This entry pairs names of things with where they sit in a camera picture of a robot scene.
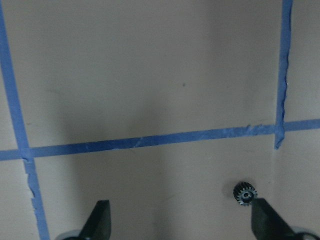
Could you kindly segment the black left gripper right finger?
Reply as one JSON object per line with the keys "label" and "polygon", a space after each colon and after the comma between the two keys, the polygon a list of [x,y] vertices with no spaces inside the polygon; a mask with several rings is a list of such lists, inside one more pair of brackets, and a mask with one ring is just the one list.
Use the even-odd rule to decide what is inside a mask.
{"label": "black left gripper right finger", "polygon": [[251,206],[251,230],[257,240],[294,240],[295,232],[264,198]]}

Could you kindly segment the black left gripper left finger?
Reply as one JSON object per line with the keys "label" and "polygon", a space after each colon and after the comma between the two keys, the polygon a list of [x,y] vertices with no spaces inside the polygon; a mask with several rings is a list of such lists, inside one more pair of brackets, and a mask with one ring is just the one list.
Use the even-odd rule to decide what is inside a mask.
{"label": "black left gripper left finger", "polygon": [[111,237],[111,206],[109,200],[99,200],[84,224],[77,240],[109,240]]}

